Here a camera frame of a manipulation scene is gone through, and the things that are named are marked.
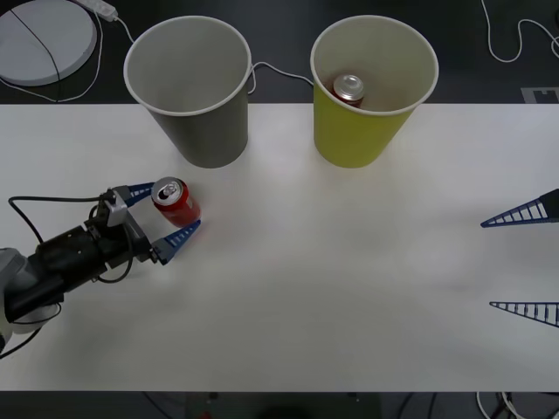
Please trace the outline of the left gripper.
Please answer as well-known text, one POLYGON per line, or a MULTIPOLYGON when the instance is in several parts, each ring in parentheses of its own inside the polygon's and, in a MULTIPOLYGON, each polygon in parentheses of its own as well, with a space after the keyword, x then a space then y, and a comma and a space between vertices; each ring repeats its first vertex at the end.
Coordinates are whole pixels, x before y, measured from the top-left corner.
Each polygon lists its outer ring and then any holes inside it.
MULTIPOLYGON (((125 185, 124 202, 128 207, 134 206, 152 194, 152 182, 125 185)), ((151 244, 140 225, 128 212, 124 222, 113 227, 107 226, 108 215, 96 215, 92 209, 85 221, 87 231, 100 252, 103 261, 110 267, 117 267, 137 258, 144 262, 152 258, 151 244)), ((152 243, 155 261, 161 265, 168 264, 177 252, 194 235, 201 221, 197 220, 179 230, 159 238, 152 243)))

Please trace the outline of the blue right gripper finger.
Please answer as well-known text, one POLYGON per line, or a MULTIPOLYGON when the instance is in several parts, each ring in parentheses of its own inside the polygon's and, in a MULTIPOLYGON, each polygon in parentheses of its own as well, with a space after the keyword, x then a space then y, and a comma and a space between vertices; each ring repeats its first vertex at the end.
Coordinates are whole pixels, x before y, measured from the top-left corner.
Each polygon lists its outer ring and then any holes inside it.
POLYGON ((558 328, 559 305, 557 302, 506 302, 490 301, 493 308, 558 328))
POLYGON ((480 224, 481 228, 558 222, 559 190, 554 189, 520 206, 508 209, 480 224))

